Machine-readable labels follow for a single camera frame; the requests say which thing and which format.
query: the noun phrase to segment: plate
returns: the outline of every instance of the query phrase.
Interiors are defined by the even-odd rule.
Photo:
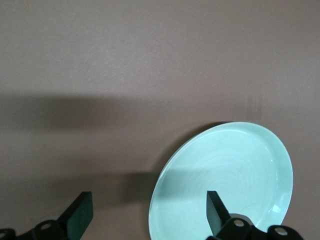
[[[205,240],[207,191],[217,191],[229,213],[266,232],[280,225],[293,190],[293,169],[280,139],[267,128],[230,122],[191,138],[170,158],[155,185],[152,240]]]

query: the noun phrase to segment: black metal bracket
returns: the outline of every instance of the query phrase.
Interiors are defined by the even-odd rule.
[[[213,234],[206,240],[303,240],[288,226],[272,225],[263,232],[242,218],[231,217],[216,191],[207,192],[206,217]]]
[[[0,240],[80,240],[94,216],[91,192],[82,192],[57,220],[39,223],[16,236],[14,229],[0,229]]]

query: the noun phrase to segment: brown surface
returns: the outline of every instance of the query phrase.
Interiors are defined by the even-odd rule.
[[[275,132],[294,169],[284,224],[317,239],[320,2],[0,2],[0,226],[93,192],[83,240],[150,239],[157,176],[220,121]]]

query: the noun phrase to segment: light blue plate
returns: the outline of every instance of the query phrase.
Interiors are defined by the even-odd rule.
[[[186,142],[163,168],[150,203],[151,239],[212,235],[207,191],[217,191],[231,214],[266,232],[282,223],[292,189],[290,157],[275,134],[249,122],[215,126]]]

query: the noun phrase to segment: turquoise ceramic plate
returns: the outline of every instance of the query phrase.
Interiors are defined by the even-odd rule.
[[[207,191],[260,230],[282,223],[293,189],[285,146],[270,130],[231,122],[186,142],[163,168],[149,210],[152,240],[205,240]]]

